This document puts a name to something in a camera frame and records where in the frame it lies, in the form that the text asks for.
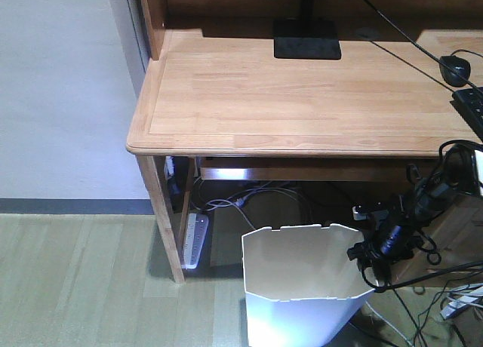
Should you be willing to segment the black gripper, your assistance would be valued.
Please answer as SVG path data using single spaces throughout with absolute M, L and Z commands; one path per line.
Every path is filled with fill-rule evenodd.
M 400 207 L 379 210 L 367 219 L 371 233 L 347 250 L 349 260 L 356 259 L 361 271 L 371 267 L 375 272 L 389 272 L 393 263 L 414 255 L 415 226 L 408 212 Z

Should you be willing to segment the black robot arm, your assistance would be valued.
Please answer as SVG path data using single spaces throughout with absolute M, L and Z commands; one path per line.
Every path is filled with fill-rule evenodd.
M 423 228 L 441 216 L 458 195 L 482 197 L 482 145 L 454 140 L 439 148 L 437 165 L 428 177 L 419 178 L 404 194 L 392 195 L 376 204 L 352 208 L 356 220 L 369 220 L 371 233 L 347 251 L 362 271 L 375 267 L 387 271 L 392 264 L 426 254 L 431 265 L 441 262 L 435 242 Z

